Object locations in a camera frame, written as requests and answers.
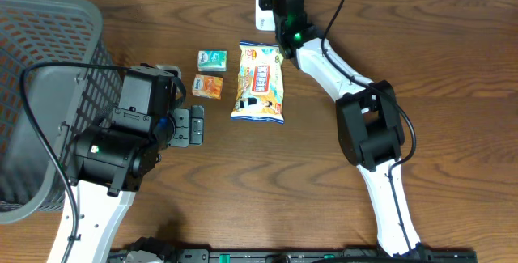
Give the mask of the orange small box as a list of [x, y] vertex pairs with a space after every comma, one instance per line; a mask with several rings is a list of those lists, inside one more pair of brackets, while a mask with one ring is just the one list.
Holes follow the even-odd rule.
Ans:
[[195, 75], [192, 85], [194, 96], [220, 100], [222, 91], [223, 78], [203, 74]]

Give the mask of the teal silver small box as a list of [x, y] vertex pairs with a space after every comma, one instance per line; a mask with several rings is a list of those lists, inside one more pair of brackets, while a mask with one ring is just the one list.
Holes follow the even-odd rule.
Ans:
[[224, 72], [227, 70], [227, 52], [221, 50], [200, 50], [197, 56], [199, 71]]

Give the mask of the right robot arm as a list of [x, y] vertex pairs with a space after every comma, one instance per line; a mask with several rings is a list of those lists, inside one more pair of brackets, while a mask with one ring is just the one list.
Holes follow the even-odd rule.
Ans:
[[338, 143], [367, 186], [377, 243], [390, 257], [413, 256], [420, 238], [413, 226], [401, 167], [414, 155], [415, 129], [392, 85], [355, 71], [331, 47], [328, 32], [308, 19], [305, 0], [256, 0], [268, 11], [281, 54], [312, 77], [336, 108]]

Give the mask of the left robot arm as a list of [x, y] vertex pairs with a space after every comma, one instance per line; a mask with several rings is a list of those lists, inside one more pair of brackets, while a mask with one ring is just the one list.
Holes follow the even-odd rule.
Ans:
[[183, 108], [186, 90], [177, 66], [141, 64], [127, 72], [109, 127], [94, 121], [71, 145], [67, 201], [50, 262], [105, 262], [143, 177], [169, 147], [200, 146], [204, 108]]

